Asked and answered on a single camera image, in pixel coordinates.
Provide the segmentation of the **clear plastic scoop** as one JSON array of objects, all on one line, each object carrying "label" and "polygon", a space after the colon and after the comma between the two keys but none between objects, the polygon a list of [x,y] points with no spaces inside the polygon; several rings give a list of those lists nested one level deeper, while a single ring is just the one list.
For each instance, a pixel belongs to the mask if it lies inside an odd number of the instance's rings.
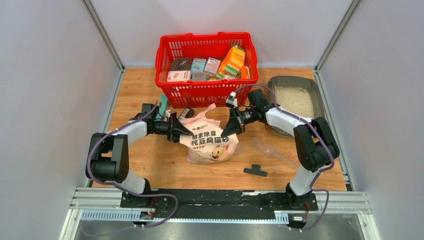
[{"label": "clear plastic scoop", "polygon": [[288,158],[288,157],[284,156],[283,154],[281,154],[280,152],[278,152],[276,147],[273,144],[271,144],[271,143],[269,143],[265,140],[262,140],[261,138],[254,137],[251,140],[251,144],[256,150],[261,152],[263,155],[265,155],[269,158],[276,158],[276,159],[282,161],[283,163],[285,163],[291,169],[297,169],[299,167],[298,163],[294,162],[290,158]]}]

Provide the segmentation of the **teal small box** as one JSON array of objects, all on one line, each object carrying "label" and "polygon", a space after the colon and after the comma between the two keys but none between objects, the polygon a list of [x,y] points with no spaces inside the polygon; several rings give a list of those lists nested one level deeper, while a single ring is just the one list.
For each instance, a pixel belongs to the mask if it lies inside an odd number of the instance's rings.
[{"label": "teal small box", "polygon": [[205,58],[194,58],[191,63],[190,72],[203,72],[207,64],[207,60]]}]

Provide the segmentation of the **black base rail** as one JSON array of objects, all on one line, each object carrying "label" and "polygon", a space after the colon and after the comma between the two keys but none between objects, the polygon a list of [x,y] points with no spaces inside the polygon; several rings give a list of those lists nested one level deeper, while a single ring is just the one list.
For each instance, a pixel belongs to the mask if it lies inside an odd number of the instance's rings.
[{"label": "black base rail", "polygon": [[272,220],[277,211],[298,211],[299,216],[317,211],[315,194],[293,198],[285,191],[253,191],[223,189],[151,190],[150,197],[122,193],[120,207],[152,208],[154,220]]}]

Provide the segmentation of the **orange item in basket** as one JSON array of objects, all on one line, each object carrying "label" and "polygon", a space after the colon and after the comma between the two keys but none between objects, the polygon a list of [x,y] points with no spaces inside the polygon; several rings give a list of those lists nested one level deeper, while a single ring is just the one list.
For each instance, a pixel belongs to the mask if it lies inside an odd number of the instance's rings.
[{"label": "orange item in basket", "polygon": [[239,72],[239,79],[245,80],[245,79],[250,79],[250,69],[248,66],[244,65]]}]

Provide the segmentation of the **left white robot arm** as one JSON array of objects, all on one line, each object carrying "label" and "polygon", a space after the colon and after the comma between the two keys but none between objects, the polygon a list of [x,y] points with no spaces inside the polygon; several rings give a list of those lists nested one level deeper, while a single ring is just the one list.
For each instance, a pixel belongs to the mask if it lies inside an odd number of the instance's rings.
[{"label": "left white robot arm", "polygon": [[141,111],[123,126],[94,133],[85,165],[86,176],[98,184],[132,194],[136,204],[148,207],[153,201],[150,183],[130,170],[130,145],[148,135],[163,135],[173,143],[179,142],[181,136],[193,135],[175,114],[167,120],[158,120],[158,115],[157,103],[144,103]]}]

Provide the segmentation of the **black bag clip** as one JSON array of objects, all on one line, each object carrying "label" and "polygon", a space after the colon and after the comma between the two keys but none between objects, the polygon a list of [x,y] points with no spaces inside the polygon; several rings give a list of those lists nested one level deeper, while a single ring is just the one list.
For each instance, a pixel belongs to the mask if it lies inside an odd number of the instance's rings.
[{"label": "black bag clip", "polygon": [[243,172],[246,174],[251,174],[255,176],[267,177],[268,173],[266,171],[261,170],[261,166],[259,164],[252,164],[250,168],[246,167],[243,169]]}]

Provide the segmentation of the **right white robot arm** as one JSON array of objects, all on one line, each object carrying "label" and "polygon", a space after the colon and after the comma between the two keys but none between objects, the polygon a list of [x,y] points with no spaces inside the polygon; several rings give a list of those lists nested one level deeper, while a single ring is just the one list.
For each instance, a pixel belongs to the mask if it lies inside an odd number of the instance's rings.
[{"label": "right white robot arm", "polygon": [[226,99],[229,119],[222,137],[244,133],[246,125],[261,122],[283,130],[293,136],[299,168],[295,177],[285,187],[285,203],[293,209],[305,204],[319,176],[335,165],[340,149],[324,117],[306,118],[289,112],[274,100],[269,103],[261,89],[247,94],[249,106],[240,110],[236,93]]}]

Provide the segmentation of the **grey pink small box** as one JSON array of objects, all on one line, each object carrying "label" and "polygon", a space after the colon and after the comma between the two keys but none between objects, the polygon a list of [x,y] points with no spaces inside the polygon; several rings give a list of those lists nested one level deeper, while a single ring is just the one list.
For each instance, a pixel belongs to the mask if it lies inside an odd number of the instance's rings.
[{"label": "grey pink small box", "polygon": [[215,76],[220,68],[221,60],[209,57],[203,71],[211,76]]}]

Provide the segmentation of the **orange striped sponge pack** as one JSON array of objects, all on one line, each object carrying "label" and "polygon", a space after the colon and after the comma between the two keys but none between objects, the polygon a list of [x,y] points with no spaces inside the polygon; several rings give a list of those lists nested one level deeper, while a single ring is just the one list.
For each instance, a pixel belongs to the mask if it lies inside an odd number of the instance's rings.
[{"label": "orange striped sponge pack", "polygon": [[246,52],[237,44],[233,44],[229,49],[226,57],[221,62],[216,78],[224,79],[225,75],[236,77],[242,67],[245,65]]}]

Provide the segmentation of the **pink cat litter bag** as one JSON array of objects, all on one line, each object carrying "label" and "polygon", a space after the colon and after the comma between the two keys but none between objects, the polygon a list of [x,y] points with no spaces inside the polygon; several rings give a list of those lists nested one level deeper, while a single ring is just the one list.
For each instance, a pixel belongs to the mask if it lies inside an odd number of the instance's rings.
[{"label": "pink cat litter bag", "polygon": [[180,120],[182,125],[193,133],[181,135],[179,138],[179,143],[188,148],[186,159],[191,164],[224,162],[239,150],[237,135],[222,137],[221,122],[206,117],[206,113],[215,108],[213,103],[196,116]]}]

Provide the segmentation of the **red plastic shopping basket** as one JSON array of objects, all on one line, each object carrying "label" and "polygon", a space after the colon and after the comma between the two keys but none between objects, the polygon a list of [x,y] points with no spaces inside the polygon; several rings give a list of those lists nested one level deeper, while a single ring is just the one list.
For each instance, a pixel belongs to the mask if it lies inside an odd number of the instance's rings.
[{"label": "red plastic shopping basket", "polygon": [[155,83],[173,108],[239,104],[259,79],[257,55],[248,32],[164,35],[155,60]]}]

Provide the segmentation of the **grey litter box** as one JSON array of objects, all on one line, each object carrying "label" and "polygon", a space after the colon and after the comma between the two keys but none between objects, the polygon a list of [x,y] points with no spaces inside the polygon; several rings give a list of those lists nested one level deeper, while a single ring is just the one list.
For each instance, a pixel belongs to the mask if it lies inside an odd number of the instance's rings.
[{"label": "grey litter box", "polygon": [[323,101],[317,83],[300,76],[274,76],[268,83],[276,102],[286,111],[305,118],[325,117]]}]

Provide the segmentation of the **teal rectangular box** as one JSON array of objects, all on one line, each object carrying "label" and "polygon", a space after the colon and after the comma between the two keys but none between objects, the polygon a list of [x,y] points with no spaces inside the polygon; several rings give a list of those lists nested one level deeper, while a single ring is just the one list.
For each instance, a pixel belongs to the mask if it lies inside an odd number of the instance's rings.
[{"label": "teal rectangular box", "polygon": [[156,121],[162,121],[166,117],[166,111],[169,109],[169,101],[167,96],[163,93],[159,100],[158,112],[156,115]]}]

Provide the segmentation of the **pink white box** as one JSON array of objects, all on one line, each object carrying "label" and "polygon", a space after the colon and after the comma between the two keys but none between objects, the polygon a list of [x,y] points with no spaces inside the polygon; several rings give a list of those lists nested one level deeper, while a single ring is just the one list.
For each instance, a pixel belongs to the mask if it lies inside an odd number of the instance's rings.
[{"label": "pink white box", "polygon": [[171,70],[168,72],[167,82],[187,82],[191,79],[190,70]]}]

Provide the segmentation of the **black rectangular box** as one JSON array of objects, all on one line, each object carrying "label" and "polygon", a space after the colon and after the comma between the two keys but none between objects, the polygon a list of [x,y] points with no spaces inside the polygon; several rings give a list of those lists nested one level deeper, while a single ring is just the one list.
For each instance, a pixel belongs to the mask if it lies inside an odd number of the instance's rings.
[{"label": "black rectangular box", "polygon": [[181,114],[178,116],[178,120],[185,120],[192,118],[195,115],[195,110],[190,107],[185,107]]}]

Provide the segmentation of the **brown round tin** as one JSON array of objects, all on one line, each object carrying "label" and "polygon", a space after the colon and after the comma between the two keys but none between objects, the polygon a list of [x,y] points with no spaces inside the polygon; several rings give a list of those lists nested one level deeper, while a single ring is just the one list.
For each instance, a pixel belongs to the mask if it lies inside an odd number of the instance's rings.
[{"label": "brown round tin", "polygon": [[190,59],[187,57],[176,58],[170,65],[170,71],[189,71],[192,67]]}]

